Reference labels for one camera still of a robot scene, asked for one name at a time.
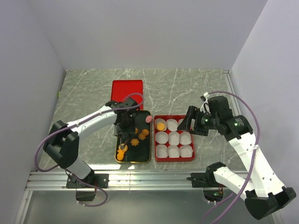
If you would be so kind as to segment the orange flower cookie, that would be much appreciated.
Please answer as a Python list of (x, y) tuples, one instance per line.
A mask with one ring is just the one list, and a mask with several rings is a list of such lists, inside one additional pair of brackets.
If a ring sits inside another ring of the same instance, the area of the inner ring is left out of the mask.
[(138, 135), (138, 138), (139, 138), (140, 140), (144, 140), (144, 139), (146, 138), (146, 135), (140, 133), (140, 134)]

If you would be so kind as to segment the metal tongs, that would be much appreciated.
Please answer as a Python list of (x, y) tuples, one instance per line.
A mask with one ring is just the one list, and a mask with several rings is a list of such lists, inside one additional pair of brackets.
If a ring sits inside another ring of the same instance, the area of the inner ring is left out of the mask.
[(120, 141), (120, 144), (125, 143), (127, 144), (129, 140), (129, 136), (128, 135), (123, 135)]

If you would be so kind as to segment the round dotted orange cookie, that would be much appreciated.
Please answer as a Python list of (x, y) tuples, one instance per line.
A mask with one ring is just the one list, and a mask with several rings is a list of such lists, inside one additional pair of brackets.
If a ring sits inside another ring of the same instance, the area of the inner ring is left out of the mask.
[(164, 131), (164, 130), (166, 129), (166, 126), (165, 126), (164, 123), (157, 123), (157, 124), (156, 124), (156, 129), (157, 129), (158, 131)]

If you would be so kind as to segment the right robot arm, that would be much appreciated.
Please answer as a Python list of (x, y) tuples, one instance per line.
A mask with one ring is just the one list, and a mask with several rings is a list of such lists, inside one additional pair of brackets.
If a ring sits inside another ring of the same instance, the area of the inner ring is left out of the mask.
[(189, 106), (178, 130), (192, 135), (207, 136), (209, 130), (216, 130), (224, 136), (236, 151), (248, 174), (240, 177), (222, 162), (207, 166), (202, 175), (192, 173), (189, 178), (193, 187), (229, 188), (241, 198), (251, 216), (260, 220), (288, 205), (296, 192), (286, 187), (277, 177), (258, 145), (258, 137), (248, 120), (233, 115), (225, 96), (205, 97), (209, 111)]

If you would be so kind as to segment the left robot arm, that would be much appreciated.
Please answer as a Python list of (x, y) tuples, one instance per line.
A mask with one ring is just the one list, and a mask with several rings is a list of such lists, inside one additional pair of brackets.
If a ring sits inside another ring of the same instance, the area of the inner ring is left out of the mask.
[(94, 171), (78, 155), (80, 141), (94, 132), (114, 125), (114, 134), (120, 139), (121, 149), (135, 134), (134, 114), (140, 104), (126, 97), (121, 102), (109, 101), (99, 110), (75, 121), (57, 121), (45, 141), (44, 152), (84, 188), (97, 186)]

